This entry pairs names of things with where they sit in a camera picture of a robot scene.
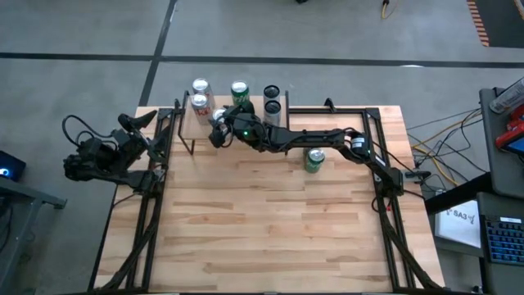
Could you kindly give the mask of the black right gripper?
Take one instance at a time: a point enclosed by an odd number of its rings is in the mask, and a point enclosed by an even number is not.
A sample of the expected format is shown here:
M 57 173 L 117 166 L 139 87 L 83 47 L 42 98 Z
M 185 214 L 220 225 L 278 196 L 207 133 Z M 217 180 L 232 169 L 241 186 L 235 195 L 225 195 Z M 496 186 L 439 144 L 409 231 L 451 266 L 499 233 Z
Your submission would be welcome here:
M 234 138 L 251 146 L 260 148 L 266 139 L 266 128 L 260 118 L 255 115 L 255 109 L 251 102 L 241 106 L 230 106 L 224 112 L 225 124 L 228 132 L 224 133 L 224 123 L 216 121 L 212 123 L 209 140 L 215 148 L 227 148 Z

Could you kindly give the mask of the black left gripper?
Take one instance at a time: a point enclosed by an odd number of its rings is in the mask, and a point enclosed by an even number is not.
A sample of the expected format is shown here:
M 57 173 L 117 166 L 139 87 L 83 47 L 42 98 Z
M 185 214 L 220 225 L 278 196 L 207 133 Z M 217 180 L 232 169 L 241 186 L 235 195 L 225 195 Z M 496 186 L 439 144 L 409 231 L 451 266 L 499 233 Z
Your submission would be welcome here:
M 157 110 L 149 111 L 143 116 L 132 117 L 124 113 L 118 116 L 120 129 L 112 131 L 112 137 L 117 142 L 120 152 L 136 157 L 151 149 L 151 140 L 141 131 L 156 117 Z

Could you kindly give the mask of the silver Diet Coke can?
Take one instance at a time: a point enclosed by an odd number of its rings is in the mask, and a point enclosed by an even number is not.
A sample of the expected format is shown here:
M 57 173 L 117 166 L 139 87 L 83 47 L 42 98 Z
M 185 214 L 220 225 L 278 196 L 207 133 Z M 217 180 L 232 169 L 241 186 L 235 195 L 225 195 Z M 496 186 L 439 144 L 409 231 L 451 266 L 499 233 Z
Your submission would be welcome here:
M 228 132 L 228 127 L 225 124 L 225 117 L 224 117 L 225 110 L 226 109 L 223 107 L 215 109 L 212 115 L 212 119 L 213 119 L 212 123 L 216 121 L 220 121 L 221 123 L 224 123 L 224 133 L 223 134 L 226 134 Z
M 208 125 L 212 121 L 215 103 L 211 98 L 201 93 L 194 94 L 191 105 L 201 125 Z
M 215 106 L 215 97 L 211 85 L 207 79 L 197 78 L 192 82 L 192 91 L 194 94 L 202 94 L 208 98 L 211 106 Z

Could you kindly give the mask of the tall silver Celsius can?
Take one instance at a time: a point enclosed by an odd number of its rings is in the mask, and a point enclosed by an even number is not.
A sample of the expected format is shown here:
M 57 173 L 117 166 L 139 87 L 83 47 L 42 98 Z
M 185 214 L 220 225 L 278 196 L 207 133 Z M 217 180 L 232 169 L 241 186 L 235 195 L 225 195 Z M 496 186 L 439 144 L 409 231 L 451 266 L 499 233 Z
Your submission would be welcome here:
M 269 101 L 280 101 L 280 89 L 276 85 L 268 85 L 263 90 L 264 103 Z
M 282 106 L 277 100 L 269 100 L 264 105 L 264 122 L 279 126 L 281 120 Z

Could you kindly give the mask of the grey side table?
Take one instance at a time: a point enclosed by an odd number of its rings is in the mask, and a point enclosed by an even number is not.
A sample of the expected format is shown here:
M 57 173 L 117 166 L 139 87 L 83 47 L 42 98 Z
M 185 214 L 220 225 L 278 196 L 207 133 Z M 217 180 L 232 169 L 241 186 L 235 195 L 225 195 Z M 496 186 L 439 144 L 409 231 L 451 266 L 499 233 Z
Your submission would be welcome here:
M 7 295 L 27 235 L 44 204 L 63 209 L 67 200 L 0 178 L 0 295 Z

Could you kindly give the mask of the black device with blue light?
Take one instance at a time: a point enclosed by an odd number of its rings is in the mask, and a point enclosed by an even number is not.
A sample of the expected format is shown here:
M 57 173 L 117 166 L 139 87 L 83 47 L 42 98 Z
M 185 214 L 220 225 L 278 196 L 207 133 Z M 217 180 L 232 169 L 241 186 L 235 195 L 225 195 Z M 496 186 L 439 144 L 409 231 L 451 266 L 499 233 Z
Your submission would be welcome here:
M 0 177 L 10 179 L 14 182 L 19 182 L 26 163 L 9 153 L 0 151 Z

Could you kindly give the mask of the white SA3 sign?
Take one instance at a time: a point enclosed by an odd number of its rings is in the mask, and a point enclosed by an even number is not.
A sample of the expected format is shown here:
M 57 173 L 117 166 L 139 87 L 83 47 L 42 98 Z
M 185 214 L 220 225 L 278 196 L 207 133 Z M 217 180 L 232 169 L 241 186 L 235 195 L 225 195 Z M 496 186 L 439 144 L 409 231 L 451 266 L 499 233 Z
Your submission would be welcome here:
M 477 201 L 469 201 L 435 215 L 435 236 L 481 248 Z

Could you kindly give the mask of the silver spray can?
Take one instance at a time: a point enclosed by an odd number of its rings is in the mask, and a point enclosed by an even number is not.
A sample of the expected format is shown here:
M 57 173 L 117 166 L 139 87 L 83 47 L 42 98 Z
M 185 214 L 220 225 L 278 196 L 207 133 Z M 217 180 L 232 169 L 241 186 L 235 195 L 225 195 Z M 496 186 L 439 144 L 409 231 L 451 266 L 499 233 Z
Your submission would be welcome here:
M 506 88 L 489 107 L 497 114 L 501 114 L 509 109 L 518 107 L 524 102 L 524 76 L 514 84 Z

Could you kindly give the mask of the grey desk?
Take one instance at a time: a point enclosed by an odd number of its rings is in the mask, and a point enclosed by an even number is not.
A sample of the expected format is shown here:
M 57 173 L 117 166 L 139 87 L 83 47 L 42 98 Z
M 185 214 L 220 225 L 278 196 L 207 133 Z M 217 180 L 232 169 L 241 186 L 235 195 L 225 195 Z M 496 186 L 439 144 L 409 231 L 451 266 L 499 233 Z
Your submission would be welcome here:
M 477 201 L 480 216 L 481 280 L 489 295 L 524 295 L 524 267 L 491 263 L 482 242 L 482 216 L 508 216 L 524 219 L 524 199 L 499 195 L 494 191 L 490 173 L 461 184 L 425 201 L 427 213 L 434 215 L 465 202 Z
M 499 195 L 524 199 L 524 163 L 517 155 L 503 152 L 495 146 L 495 139 L 506 131 L 508 121 L 489 107 L 498 92 L 501 92 L 500 88 L 483 88 L 479 91 L 491 183 Z

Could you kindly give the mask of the red hand tool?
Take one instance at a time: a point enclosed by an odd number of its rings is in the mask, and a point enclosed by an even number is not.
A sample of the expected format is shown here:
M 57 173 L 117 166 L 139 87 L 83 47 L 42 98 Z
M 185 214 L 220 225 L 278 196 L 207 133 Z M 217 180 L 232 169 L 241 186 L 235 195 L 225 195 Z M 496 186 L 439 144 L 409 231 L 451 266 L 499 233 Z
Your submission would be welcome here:
M 524 154 L 524 103 L 510 113 L 506 131 L 496 138 L 495 146 L 507 152 Z

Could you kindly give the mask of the black mat with orange stripes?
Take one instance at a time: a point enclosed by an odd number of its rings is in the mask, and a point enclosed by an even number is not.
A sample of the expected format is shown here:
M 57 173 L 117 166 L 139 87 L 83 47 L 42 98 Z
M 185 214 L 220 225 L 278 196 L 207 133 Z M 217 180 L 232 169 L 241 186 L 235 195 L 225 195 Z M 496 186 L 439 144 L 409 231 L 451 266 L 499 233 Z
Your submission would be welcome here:
M 524 0 L 466 0 L 484 47 L 524 49 Z

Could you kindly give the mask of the backlit black keyboard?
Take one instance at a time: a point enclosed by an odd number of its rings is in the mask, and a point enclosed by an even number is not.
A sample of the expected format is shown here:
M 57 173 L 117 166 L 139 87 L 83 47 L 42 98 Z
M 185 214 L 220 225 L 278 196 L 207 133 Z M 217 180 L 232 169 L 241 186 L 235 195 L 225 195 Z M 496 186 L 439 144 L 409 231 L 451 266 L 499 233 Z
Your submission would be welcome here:
M 524 219 L 484 215 L 481 233 L 491 263 L 524 267 Z

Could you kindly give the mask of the wooden shelf with black frame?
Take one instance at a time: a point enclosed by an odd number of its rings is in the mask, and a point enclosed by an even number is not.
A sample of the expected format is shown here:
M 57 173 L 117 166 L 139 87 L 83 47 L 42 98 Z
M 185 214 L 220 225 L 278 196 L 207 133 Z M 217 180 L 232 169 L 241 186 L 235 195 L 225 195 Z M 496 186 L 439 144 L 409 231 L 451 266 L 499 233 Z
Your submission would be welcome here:
M 182 106 L 184 107 L 185 113 L 183 121 L 180 123 L 181 128 L 178 131 L 178 135 L 188 144 L 190 151 L 194 150 L 193 142 L 195 140 L 208 141 L 208 136 L 211 133 L 211 127 L 209 125 L 201 125 L 197 119 L 196 113 L 192 109 L 191 104 L 192 93 L 187 90 L 183 94 Z M 281 127 L 289 126 L 289 115 L 287 111 L 289 109 L 289 92 L 287 90 L 281 92 L 279 102 L 281 105 L 279 125 Z M 255 109 L 255 114 L 261 119 L 264 119 L 264 97 L 263 96 L 251 96 L 251 102 Z

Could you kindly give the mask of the black aluminium table frame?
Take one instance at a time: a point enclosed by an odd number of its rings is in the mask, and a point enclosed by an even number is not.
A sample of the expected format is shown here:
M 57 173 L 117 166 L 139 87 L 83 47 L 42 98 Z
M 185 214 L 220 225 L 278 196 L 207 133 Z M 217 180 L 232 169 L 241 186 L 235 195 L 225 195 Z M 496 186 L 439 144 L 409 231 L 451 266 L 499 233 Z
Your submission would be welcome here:
M 316 174 L 303 154 L 216 149 L 180 138 L 176 102 L 168 170 L 158 194 L 115 203 L 86 295 L 392 293 L 443 295 L 423 200 L 412 184 L 388 197 L 367 166 L 336 151 Z M 374 155 L 409 155 L 396 107 L 289 107 L 289 127 L 352 127 Z

